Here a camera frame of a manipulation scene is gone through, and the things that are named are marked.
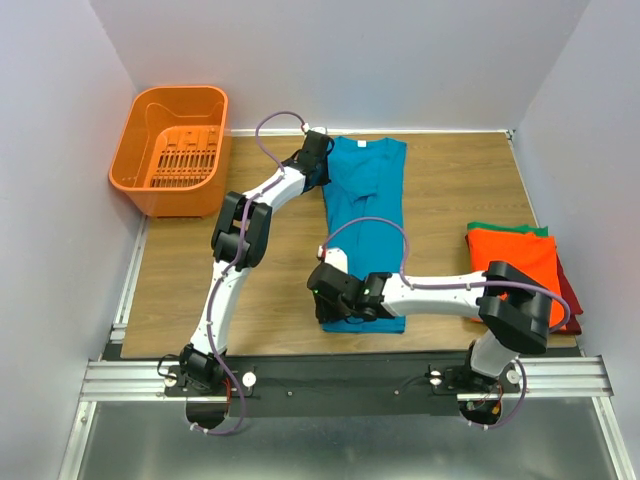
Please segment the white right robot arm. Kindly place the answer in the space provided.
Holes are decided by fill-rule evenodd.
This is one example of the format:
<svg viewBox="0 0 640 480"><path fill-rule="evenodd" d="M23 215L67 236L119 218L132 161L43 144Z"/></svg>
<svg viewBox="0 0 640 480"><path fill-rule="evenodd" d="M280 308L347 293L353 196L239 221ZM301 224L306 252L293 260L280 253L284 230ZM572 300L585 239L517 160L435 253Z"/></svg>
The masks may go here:
<svg viewBox="0 0 640 480"><path fill-rule="evenodd" d="M361 280L322 260L307 288L321 324L350 317L364 322L416 314L477 318L487 332L472 342L465 362L441 384L454 392L490 392L521 354L547 351L552 304L562 298L512 265L492 261L485 271L459 277L404 277L371 273Z"/></svg>

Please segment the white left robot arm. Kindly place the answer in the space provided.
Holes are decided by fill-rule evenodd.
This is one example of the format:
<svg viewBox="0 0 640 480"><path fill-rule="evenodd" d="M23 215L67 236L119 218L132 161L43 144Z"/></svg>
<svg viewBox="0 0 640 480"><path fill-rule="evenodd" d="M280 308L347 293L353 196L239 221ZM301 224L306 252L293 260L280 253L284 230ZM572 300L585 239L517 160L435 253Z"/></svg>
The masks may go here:
<svg viewBox="0 0 640 480"><path fill-rule="evenodd" d="M267 250L274 213L294 198L329 183L334 140L322 128L307 131L299 150L258 186L226 194L212 234L211 285L200 320L179 354L180 375L201 395L230 377L223 365L230 323L246 279Z"/></svg>

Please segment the blue t-shirt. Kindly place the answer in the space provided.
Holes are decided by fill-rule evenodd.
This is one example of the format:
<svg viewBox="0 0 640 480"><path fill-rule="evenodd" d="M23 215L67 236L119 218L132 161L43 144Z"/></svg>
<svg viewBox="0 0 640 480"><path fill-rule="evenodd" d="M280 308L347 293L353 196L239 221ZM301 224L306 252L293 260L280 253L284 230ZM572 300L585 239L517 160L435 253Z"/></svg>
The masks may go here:
<svg viewBox="0 0 640 480"><path fill-rule="evenodd" d="M404 167L407 145L392 138L337 137L323 187L331 248L348 257L348 272L397 273L403 258Z"/></svg>

